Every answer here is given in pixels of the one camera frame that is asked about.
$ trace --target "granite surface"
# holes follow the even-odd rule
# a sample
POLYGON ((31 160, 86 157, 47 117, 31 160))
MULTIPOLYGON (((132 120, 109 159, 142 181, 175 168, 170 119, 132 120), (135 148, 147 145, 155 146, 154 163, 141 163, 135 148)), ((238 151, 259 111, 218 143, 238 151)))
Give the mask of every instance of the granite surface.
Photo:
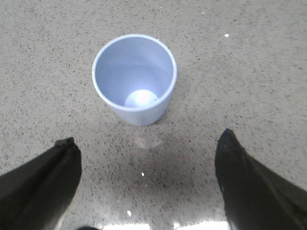
POLYGON ((214 156, 227 127, 307 190, 306 1, 2 0, 0 22, 0 174, 75 137, 83 175, 61 230, 223 224, 214 156), (100 48, 131 33, 159 38, 178 66, 167 112, 146 127, 119 120, 92 83, 100 48))

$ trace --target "cup rim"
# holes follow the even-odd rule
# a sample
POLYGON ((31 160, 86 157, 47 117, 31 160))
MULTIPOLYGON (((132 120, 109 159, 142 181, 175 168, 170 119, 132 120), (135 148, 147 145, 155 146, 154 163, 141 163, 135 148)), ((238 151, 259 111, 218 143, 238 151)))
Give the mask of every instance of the cup rim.
POLYGON ((176 83, 176 80, 177 80, 177 66, 176 66, 175 58, 174 58, 173 54, 171 53, 171 51, 169 50, 169 48, 166 45, 164 45, 162 42, 160 42, 158 39, 151 37, 151 36, 148 36, 148 35, 144 35, 144 34, 127 34, 127 35, 122 35, 122 36, 119 36, 119 37, 111 40, 104 47, 102 47, 102 49, 98 52, 98 54, 96 55, 96 58, 94 60, 94 63, 93 63, 92 79, 93 79, 93 83, 94 83, 94 86, 95 86, 97 93, 107 104, 109 104, 113 108, 119 109, 121 111, 139 112, 139 111, 144 111, 144 110, 148 110, 148 109, 156 107, 157 105, 161 104, 172 93, 172 90, 174 89, 175 83, 176 83), (152 103, 150 105, 147 105, 147 106, 144 106, 144 107, 135 107, 135 108, 125 107, 125 106, 116 104, 116 103, 112 102, 111 100, 109 100, 107 97, 105 97, 103 95, 103 93, 99 90, 99 87, 98 87, 97 81, 96 81, 96 75, 95 75, 96 66, 97 66, 97 63, 98 63, 98 60, 99 60, 99 57, 101 56, 101 54, 106 49, 108 49, 111 45, 113 45, 114 43, 116 43, 120 40, 126 39, 126 38, 132 38, 132 37, 146 38, 146 39, 149 39, 149 40, 152 40, 152 41, 158 43, 168 53, 168 55, 169 55, 169 57, 172 61, 172 66, 173 66, 173 76, 172 76, 171 83, 169 84, 167 90, 162 94, 162 96, 157 101, 155 101, 154 103, 152 103))

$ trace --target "plastic cup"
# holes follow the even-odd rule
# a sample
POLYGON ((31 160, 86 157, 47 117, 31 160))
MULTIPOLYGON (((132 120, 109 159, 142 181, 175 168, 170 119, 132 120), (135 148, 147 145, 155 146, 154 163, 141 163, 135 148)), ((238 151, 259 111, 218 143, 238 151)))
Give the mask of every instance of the plastic cup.
POLYGON ((146 126, 167 109, 177 67, 162 42, 147 35, 129 34, 99 51, 92 75, 98 94, 121 119, 146 126))

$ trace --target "white cup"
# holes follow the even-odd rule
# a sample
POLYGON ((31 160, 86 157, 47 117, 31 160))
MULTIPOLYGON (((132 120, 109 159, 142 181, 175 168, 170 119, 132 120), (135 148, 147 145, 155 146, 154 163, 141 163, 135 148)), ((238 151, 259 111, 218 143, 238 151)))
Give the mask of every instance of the white cup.
POLYGON ((129 34, 99 51, 92 75, 98 94, 120 118, 147 126, 167 109, 177 67, 162 42, 147 35, 129 34))

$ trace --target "countertop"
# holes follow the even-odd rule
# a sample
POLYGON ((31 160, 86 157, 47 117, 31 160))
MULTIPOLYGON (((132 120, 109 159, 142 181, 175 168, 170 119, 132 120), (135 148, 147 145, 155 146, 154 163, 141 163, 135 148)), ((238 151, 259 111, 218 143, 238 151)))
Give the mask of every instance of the countertop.
POLYGON ((0 174, 73 136, 83 174, 61 230, 224 223, 214 156, 226 128, 307 190, 305 1, 3 0, 0 22, 0 174), (125 34, 160 39, 177 62, 151 126, 121 121, 92 83, 97 52, 125 34))

